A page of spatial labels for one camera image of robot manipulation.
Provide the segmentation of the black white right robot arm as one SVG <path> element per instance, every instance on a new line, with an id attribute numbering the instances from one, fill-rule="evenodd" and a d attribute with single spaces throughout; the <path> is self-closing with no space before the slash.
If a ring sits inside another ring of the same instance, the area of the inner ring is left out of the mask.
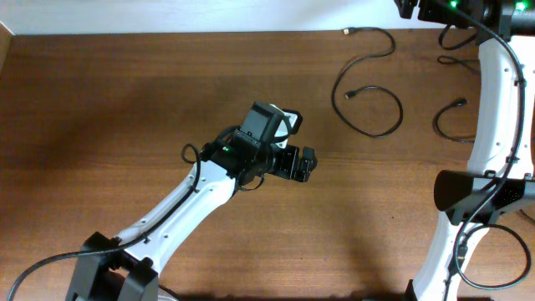
<path id="1" fill-rule="evenodd" d="M 421 21 L 476 28 L 481 98 L 466 171 L 441 171 L 434 185 L 436 232 L 407 300 L 455 300 L 477 244 L 497 219 L 534 201 L 534 3 L 532 1 L 407 1 Z"/>

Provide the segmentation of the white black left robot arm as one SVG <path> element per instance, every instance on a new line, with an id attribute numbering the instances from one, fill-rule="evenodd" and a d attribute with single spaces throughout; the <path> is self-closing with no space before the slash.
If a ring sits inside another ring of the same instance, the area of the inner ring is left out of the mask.
<path id="1" fill-rule="evenodd" d="M 88 238 L 77 260 L 68 300 L 171 300 L 159 285 L 164 267 L 200 223 L 255 177 L 306 182 L 318 160 L 310 147 L 287 143 L 279 131 L 266 140 L 224 130 L 195 152 L 183 182 L 138 222 L 107 238 Z"/>

